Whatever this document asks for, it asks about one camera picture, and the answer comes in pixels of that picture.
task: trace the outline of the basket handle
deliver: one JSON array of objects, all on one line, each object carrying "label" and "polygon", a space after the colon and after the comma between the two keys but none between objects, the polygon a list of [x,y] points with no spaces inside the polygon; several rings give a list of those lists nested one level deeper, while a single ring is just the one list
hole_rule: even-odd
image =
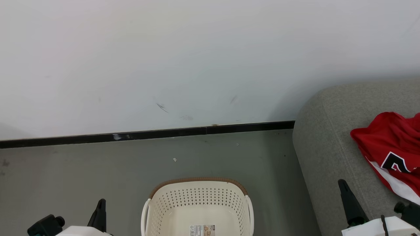
[{"label": "basket handle", "polygon": [[249,210],[249,236],[252,236],[254,234],[254,208],[252,207],[252,201],[248,195],[245,195],[245,199],[247,200]]},{"label": "basket handle", "polygon": [[146,236],[146,212],[147,209],[149,208],[149,202],[150,202],[150,198],[146,201],[146,203],[144,204],[143,207],[143,212],[142,212],[142,223],[141,223],[141,231],[142,231],[142,236]]}]

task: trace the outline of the red clothing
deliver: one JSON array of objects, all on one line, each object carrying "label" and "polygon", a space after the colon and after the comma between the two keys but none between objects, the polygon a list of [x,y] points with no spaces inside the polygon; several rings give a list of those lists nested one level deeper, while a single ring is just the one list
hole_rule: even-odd
[{"label": "red clothing", "polygon": [[350,136],[385,186],[420,205],[420,113],[384,112]]}]

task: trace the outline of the gray sofa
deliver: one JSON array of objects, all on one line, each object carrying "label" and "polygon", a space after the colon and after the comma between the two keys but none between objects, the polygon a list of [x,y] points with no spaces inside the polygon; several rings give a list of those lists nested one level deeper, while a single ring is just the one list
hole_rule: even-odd
[{"label": "gray sofa", "polygon": [[380,81],[325,89],[301,109],[293,144],[323,236],[347,227],[339,179],[345,179],[370,219],[396,215],[401,198],[378,179],[356,143],[354,128],[366,127],[381,112],[404,117],[420,112],[420,80]]}]

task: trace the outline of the sticker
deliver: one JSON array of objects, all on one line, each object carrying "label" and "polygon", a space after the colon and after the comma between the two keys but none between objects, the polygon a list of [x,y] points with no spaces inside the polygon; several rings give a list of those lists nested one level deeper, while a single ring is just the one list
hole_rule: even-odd
[{"label": "sticker", "polygon": [[189,236],[216,236],[216,226],[215,225],[190,226]]}]

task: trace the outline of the laundry basket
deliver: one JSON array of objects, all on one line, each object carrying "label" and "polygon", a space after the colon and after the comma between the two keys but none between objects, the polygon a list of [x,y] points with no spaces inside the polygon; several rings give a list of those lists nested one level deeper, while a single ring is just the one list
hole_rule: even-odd
[{"label": "laundry basket", "polygon": [[227,178],[184,178],[158,185],[146,201],[142,236],[252,236],[245,188]]}]

